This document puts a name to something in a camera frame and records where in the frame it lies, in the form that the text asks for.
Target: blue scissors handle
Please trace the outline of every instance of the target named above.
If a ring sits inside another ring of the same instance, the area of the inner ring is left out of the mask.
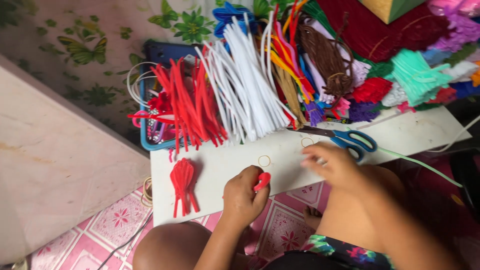
[[[345,148],[345,149],[349,150],[350,155],[353,157],[353,159],[356,162],[360,162],[363,159],[363,151],[360,149],[360,147],[358,147],[356,145],[349,144],[349,143],[345,142],[344,140],[340,139],[339,137],[333,137],[333,138],[331,138],[331,140],[334,143],[336,143],[338,146],[340,146],[341,148]]]
[[[365,149],[365,151],[367,151],[367,152],[375,152],[377,150],[377,143],[375,143],[375,141],[370,136],[366,135],[363,132],[356,131],[356,130],[349,130],[349,131],[333,130],[333,134],[335,134],[335,136],[340,137],[342,139],[345,139],[349,142],[352,142],[354,144],[358,144],[363,149]],[[356,136],[359,136],[359,137],[363,138],[370,145],[367,145],[367,144],[363,143],[362,141],[359,141],[359,140],[355,139],[354,137],[352,137],[352,135],[356,135]]]

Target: scissor blade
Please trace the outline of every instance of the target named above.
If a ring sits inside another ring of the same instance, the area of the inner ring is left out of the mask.
[[[288,130],[291,131],[298,131],[298,132],[303,132],[307,134],[313,134],[313,135],[320,135],[320,136],[327,136],[327,137],[335,137],[335,134],[333,133],[332,130],[328,129],[321,129],[321,128],[316,128],[316,127],[304,127],[299,130],[294,130],[293,128],[288,127]]]

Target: blue plastic basket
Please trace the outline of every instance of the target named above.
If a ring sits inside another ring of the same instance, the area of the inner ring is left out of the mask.
[[[197,55],[194,46],[183,45],[183,44],[171,44],[171,43],[161,43],[161,42],[151,42],[147,41],[144,44],[144,50],[146,55],[146,60],[155,63],[162,63],[165,67],[170,67],[170,59],[179,59],[180,57],[185,57],[189,54]],[[150,65],[143,64],[140,66],[140,74],[147,72],[150,69]],[[153,86],[155,83],[154,78],[148,78],[140,81],[140,96],[142,100],[148,101],[149,95],[147,89],[149,86]],[[150,111],[150,108],[140,104],[140,110]],[[140,142],[142,143],[143,148],[148,151],[156,151],[161,149],[170,149],[175,148],[175,140],[169,140],[163,143],[155,143],[150,140],[147,134],[147,126],[149,125],[148,119],[141,118],[141,128],[140,128]],[[180,139],[180,147],[183,147],[184,140]]]

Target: black cable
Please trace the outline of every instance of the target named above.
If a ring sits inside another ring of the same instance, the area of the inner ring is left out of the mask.
[[[137,231],[134,235],[132,235],[132,236],[130,237],[130,239],[128,239],[127,242],[125,242],[125,243],[122,244],[121,246],[115,248],[115,249],[108,255],[108,257],[102,262],[102,264],[100,264],[100,266],[98,267],[97,270],[101,270],[101,269],[102,269],[102,267],[107,263],[107,261],[113,256],[113,254],[115,253],[115,251],[117,251],[117,250],[121,249],[122,247],[128,245],[128,243],[130,243],[130,242],[137,236],[137,234],[139,234],[141,231],[143,231],[144,228],[145,228],[145,226],[147,225],[147,223],[150,221],[150,218],[152,217],[152,215],[153,215],[153,211],[152,211],[152,213],[150,213],[150,215],[148,216],[147,220],[145,220],[145,223],[142,225],[142,227],[140,227],[140,229],[138,229],[138,231]]]

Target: blue flower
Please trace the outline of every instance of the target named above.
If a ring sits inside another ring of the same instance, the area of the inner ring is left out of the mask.
[[[257,23],[255,22],[255,16],[253,13],[244,6],[233,6],[229,2],[225,2],[225,6],[223,8],[216,8],[212,11],[213,16],[219,21],[215,27],[214,35],[218,38],[223,38],[223,31],[225,27],[233,23],[232,16],[237,18],[240,28],[242,28],[244,33],[247,33],[245,19],[243,17],[244,12],[247,13],[250,31],[252,34],[255,34],[257,32]]]

